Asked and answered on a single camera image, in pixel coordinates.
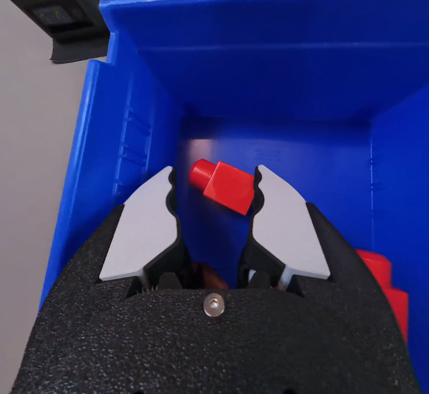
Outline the person's left hand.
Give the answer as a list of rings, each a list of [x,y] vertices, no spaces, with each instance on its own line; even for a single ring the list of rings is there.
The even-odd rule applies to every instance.
[[[219,276],[214,268],[203,262],[194,262],[193,288],[207,290],[228,290],[228,284]]]

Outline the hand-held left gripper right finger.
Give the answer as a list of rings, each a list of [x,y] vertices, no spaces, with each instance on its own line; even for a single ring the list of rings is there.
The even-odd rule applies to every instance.
[[[238,288],[265,274],[268,287],[285,291],[293,276],[331,276],[306,200],[264,165],[255,168],[253,213],[238,267]]]

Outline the red mega block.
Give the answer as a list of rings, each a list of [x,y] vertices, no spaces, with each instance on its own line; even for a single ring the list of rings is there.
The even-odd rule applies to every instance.
[[[356,249],[372,275],[378,282],[394,313],[405,344],[408,344],[409,296],[393,286],[392,263],[383,255],[370,251]]]
[[[193,163],[189,183],[214,202],[247,215],[254,199],[254,176],[223,161]]]

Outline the large blue plastic bin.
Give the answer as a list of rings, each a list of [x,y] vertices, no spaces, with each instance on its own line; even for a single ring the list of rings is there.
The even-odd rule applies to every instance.
[[[249,217],[188,183],[199,158],[263,164],[410,297],[428,393],[428,0],[103,0],[40,306],[78,248],[165,166],[195,260],[237,286]]]

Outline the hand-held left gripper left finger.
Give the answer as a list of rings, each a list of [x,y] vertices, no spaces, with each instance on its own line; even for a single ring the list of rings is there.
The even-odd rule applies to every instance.
[[[167,166],[125,201],[101,281],[138,277],[144,288],[155,288],[164,273],[174,273],[182,288],[193,287],[192,259],[176,214],[176,188],[176,170]]]

